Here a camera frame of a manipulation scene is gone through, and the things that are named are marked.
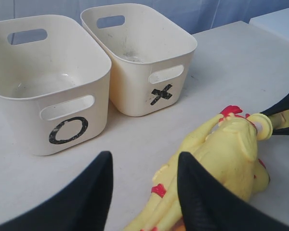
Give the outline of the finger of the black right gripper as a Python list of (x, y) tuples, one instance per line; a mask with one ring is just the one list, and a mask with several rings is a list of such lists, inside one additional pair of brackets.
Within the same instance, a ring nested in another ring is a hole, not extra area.
[(283, 111), (289, 110), (289, 93), (281, 99), (278, 103), (261, 112), (266, 116), (271, 116)]
[(272, 135), (288, 135), (289, 136), (289, 127), (274, 129)]

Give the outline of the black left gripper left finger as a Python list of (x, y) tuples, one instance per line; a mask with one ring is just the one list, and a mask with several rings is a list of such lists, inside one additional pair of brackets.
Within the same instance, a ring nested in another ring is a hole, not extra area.
[(102, 151), (71, 183), (0, 231), (102, 231), (113, 193), (113, 157)]

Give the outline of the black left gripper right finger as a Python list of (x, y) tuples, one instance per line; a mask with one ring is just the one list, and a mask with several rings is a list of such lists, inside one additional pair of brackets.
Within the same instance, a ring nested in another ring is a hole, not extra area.
[(225, 189), (187, 152), (179, 156), (178, 195), (188, 231), (268, 231), (270, 220)]

